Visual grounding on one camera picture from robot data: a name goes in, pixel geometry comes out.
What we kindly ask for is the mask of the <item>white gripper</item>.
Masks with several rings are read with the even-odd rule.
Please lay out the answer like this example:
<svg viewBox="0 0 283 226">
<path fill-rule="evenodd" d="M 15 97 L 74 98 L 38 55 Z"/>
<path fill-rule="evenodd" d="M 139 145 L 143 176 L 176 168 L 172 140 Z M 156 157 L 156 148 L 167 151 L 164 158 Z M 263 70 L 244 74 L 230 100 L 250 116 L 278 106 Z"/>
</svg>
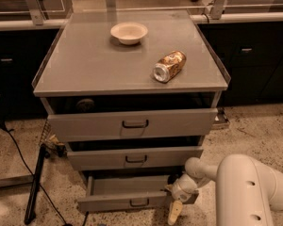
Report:
<svg viewBox="0 0 283 226">
<path fill-rule="evenodd" d="M 173 226 L 183 209 L 182 203 L 195 203 L 198 197 L 197 184 L 186 173 L 182 175 L 172 174 L 170 176 L 170 184 L 166 185 L 164 188 L 166 191 L 171 192 L 175 200 L 178 200 L 171 202 L 169 207 L 168 225 Z"/>
</svg>

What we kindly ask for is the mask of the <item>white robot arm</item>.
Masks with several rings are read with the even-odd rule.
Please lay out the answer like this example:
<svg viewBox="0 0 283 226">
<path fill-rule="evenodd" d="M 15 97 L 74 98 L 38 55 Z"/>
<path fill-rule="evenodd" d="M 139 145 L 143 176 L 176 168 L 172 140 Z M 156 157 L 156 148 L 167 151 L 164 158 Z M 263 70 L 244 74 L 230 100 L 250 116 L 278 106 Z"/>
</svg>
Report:
<svg viewBox="0 0 283 226">
<path fill-rule="evenodd" d="M 173 225 L 183 204 L 196 189 L 215 183 L 216 226 L 274 226 L 272 213 L 283 212 L 283 173 L 244 154 L 226 156 L 210 166 L 196 157 L 166 189 L 170 203 L 168 223 Z"/>
</svg>

